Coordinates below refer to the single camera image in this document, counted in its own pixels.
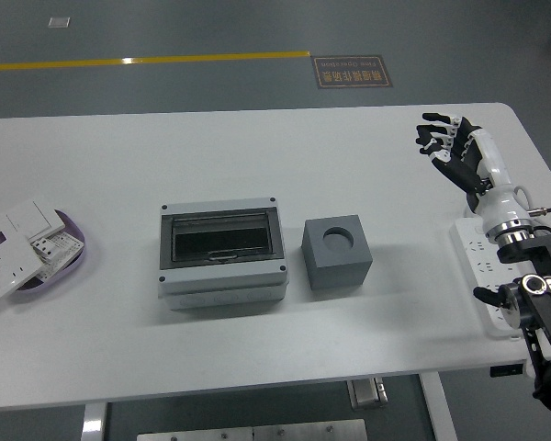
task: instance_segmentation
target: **table leg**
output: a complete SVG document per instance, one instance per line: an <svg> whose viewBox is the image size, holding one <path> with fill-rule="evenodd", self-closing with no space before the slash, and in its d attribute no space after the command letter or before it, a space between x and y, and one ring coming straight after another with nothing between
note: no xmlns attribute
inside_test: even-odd
<svg viewBox="0 0 551 441"><path fill-rule="evenodd" d="M444 396L443 384L438 372L425 372L419 374L422 391L426 400L426 408L431 417L434 438L436 441L456 441L457 434Z"/></svg>
<svg viewBox="0 0 551 441"><path fill-rule="evenodd" d="M86 404L81 441L104 441L107 405L107 402Z"/></svg>

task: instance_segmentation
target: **gray cube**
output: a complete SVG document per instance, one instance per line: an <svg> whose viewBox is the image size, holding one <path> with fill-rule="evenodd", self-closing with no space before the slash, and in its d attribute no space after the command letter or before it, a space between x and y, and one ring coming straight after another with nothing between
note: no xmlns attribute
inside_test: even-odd
<svg viewBox="0 0 551 441"><path fill-rule="evenodd" d="M312 289L361 285L372 262L356 214L306 220L302 253Z"/></svg>

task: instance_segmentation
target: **white electrical outlet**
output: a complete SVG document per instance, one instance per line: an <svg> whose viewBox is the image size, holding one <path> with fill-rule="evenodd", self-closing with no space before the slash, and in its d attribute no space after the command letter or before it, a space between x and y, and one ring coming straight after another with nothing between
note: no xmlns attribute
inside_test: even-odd
<svg viewBox="0 0 551 441"><path fill-rule="evenodd" d="M515 278L534 273L533 264L520 262L504 265L498 260L498 245L490 243L482 230L481 218L463 218L455 221L451 228L451 239L466 274L469 295L473 288L483 287L493 291L503 283L511 283ZM497 337L517 337L520 329L512 329L502 317L500 308L474 299L486 330Z"/></svg>
<svg viewBox="0 0 551 441"><path fill-rule="evenodd" d="M56 259L53 259L50 262L45 262L46 265L37 274L37 278L41 282L46 282L55 276L59 271L67 267L84 248L84 243L82 241L79 241L67 232L59 232L54 236L51 236L50 241L58 246L62 252Z"/></svg>
<svg viewBox="0 0 551 441"><path fill-rule="evenodd" d="M45 237L33 242L32 245L35 252L47 262L54 261L63 253L63 248L51 239L47 239Z"/></svg>
<svg viewBox="0 0 551 441"><path fill-rule="evenodd" d="M43 196L36 196L0 214L0 230L8 239L21 233L29 242L47 237L65 227L55 209Z"/></svg>
<svg viewBox="0 0 551 441"><path fill-rule="evenodd" d="M31 280L43 263L22 234L11 234L0 244L0 298Z"/></svg>

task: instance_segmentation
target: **purple tray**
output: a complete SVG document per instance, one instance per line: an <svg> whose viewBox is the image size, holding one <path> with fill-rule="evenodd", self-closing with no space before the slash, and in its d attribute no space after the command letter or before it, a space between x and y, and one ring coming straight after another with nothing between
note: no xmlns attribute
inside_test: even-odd
<svg viewBox="0 0 551 441"><path fill-rule="evenodd" d="M79 255L77 255L75 259L68 266L66 266L59 273L57 273L55 276L53 276L46 282L41 282L36 277L33 277L31 280L25 283L22 287L17 289L17 292L25 292L27 294L34 294L37 292L41 292L47 289L48 287L50 287L60 278L63 278L68 274L70 274L72 271L75 270L75 268L77 268L84 261L84 258L85 258L84 234L80 231L79 228L77 228L77 225L73 223L73 220L71 220L69 216L67 216L67 214L57 209L55 210L55 212L59 215L60 218L62 218L62 221L65 224L65 228L63 228L62 232L67 232L77 240L82 241L84 243L84 248L82 248L82 252ZM0 232L0 243L4 242L5 240L6 240L6 237Z"/></svg>

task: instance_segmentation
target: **metal plate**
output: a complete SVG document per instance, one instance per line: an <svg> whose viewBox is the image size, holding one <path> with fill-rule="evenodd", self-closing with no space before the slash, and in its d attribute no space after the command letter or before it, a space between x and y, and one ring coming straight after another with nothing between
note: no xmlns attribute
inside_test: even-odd
<svg viewBox="0 0 551 441"><path fill-rule="evenodd" d="M367 441L364 420L143 434L137 441Z"/></svg>
<svg viewBox="0 0 551 441"><path fill-rule="evenodd" d="M144 434L137 441L253 441L252 427L232 427L229 429L194 430L191 432L167 432L164 434Z"/></svg>
<svg viewBox="0 0 551 441"><path fill-rule="evenodd" d="M364 420L264 425L253 431L254 441L367 441Z"/></svg>
<svg viewBox="0 0 551 441"><path fill-rule="evenodd" d="M392 86L380 55L311 58L319 89Z"/></svg>

